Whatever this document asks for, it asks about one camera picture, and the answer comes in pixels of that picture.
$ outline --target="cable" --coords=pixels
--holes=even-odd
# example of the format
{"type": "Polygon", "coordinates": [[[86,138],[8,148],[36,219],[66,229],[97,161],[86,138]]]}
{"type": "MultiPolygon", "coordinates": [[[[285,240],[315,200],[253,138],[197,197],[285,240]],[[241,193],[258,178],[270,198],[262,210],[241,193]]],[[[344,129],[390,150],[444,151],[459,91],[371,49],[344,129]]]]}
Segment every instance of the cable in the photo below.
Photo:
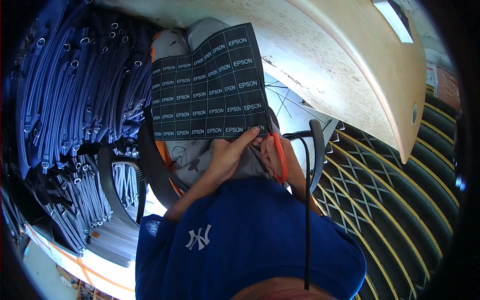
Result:
{"type": "Polygon", "coordinates": [[[310,185],[313,181],[310,182],[310,155],[308,152],[308,146],[305,140],[296,133],[287,133],[283,136],[294,136],[301,140],[303,147],[305,147],[305,157],[307,163],[307,174],[305,178],[305,283],[304,288],[306,290],[310,289],[310,251],[311,251],[311,233],[310,233],[310,185]]]}

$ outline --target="scissors handle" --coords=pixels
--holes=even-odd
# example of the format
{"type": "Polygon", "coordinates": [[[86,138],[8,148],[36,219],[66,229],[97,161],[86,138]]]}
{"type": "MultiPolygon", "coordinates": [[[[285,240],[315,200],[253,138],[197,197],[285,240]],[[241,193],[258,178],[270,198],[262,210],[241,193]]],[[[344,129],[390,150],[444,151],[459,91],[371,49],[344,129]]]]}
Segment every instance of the scissors handle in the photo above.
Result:
{"type": "Polygon", "coordinates": [[[278,154],[278,158],[280,159],[280,166],[282,167],[282,177],[280,178],[277,174],[275,174],[275,179],[279,183],[284,183],[285,181],[287,181],[288,168],[287,160],[285,159],[285,153],[283,153],[283,147],[280,142],[280,137],[278,136],[277,132],[274,132],[273,134],[268,133],[267,136],[273,136],[276,152],[278,154]]]}

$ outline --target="d-ring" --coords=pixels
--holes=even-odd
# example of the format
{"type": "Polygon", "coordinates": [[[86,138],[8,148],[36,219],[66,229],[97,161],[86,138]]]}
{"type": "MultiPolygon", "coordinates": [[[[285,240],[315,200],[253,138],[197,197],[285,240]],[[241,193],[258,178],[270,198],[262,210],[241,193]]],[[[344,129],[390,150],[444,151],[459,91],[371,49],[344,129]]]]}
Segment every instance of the d-ring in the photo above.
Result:
{"type": "Polygon", "coordinates": [[[45,45],[45,39],[44,39],[44,38],[39,39],[39,40],[36,42],[36,45],[37,45],[37,46],[43,46],[43,45],[45,45]]]}

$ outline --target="black sheet with epson labels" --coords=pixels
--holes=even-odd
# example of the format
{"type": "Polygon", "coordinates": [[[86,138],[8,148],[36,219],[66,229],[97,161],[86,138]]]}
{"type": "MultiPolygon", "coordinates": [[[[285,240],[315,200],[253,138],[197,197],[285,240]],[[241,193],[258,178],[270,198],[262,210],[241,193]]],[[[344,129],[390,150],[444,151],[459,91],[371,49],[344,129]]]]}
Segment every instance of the black sheet with epson labels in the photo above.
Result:
{"type": "Polygon", "coordinates": [[[252,24],[211,35],[192,54],[152,65],[155,140],[234,138],[270,131],[260,51],[252,24]]]}

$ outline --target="hand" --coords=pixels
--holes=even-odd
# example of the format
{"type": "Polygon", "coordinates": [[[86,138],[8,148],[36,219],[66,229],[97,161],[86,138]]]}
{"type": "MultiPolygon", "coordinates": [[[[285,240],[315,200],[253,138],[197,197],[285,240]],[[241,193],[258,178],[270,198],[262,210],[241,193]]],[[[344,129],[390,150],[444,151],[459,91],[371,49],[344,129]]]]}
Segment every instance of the hand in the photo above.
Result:
{"type": "Polygon", "coordinates": [[[204,176],[215,180],[218,184],[230,179],[237,170],[245,147],[259,143],[260,138],[256,138],[259,132],[260,128],[252,127],[233,142],[224,139],[214,140],[212,161],[204,176]]]}
{"type": "MultiPolygon", "coordinates": [[[[287,182],[290,185],[302,184],[302,181],[305,181],[305,177],[303,175],[303,171],[301,170],[298,159],[293,152],[292,144],[288,139],[281,136],[280,143],[282,144],[285,160],[287,161],[287,182]]],[[[279,177],[282,177],[282,167],[280,165],[280,159],[278,158],[278,153],[275,147],[275,139],[273,136],[264,138],[260,144],[260,152],[262,153],[263,163],[265,164],[270,176],[274,177],[276,174],[279,177]]]]}

